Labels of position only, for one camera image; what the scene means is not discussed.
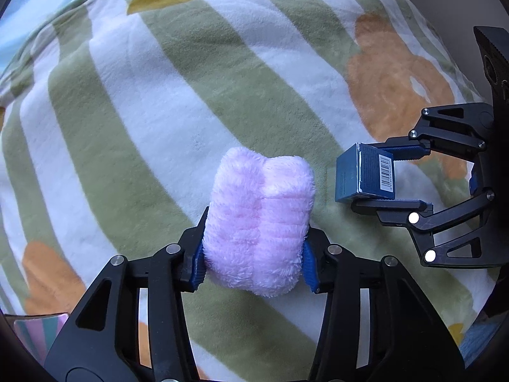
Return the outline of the pink fluffy headband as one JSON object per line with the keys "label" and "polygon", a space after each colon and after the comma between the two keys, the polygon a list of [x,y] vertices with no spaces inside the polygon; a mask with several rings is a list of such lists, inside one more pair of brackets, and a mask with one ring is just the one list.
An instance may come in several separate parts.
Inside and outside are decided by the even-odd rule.
{"label": "pink fluffy headband", "polygon": [[264,298],[290,292],[299,280],[315,193],[305,159],[231,148],[217,169],[205,222],[212,280]]}

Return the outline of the striped floral blanket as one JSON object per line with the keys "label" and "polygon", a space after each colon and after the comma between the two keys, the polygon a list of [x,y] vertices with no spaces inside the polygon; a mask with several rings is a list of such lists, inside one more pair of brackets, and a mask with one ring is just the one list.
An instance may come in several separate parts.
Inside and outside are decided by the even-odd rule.
{"label": "striped floral blanket", "polygon": [[363,257],[394,251],[472,355],[497,272],[421,267],[404,230],[335,203],[332,178],[353,142],[479,97],[410,0],[74,0],[1,79],[1,305],[68,313],[115,253],[198,221],[244,146],[304,157],[313,224]]}

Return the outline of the cardboard box with pink lining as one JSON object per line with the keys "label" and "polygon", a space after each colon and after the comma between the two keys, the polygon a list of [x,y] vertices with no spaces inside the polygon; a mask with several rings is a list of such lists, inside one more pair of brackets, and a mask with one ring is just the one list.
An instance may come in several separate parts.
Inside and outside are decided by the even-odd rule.
{"label": "cardboard box with pink lining", "polygon": [[6,315],[6,320],[24,348],[43,366],[68,317],[68,313]]}

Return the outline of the small blue box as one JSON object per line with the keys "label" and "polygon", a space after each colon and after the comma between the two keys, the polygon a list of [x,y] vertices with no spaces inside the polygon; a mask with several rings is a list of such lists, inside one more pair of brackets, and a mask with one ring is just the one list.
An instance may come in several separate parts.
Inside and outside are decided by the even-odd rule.
{"label": "small blue box", "polygon": [[337,157],[335,200],[395,198],[394,156],[377,147],[355,143]]}

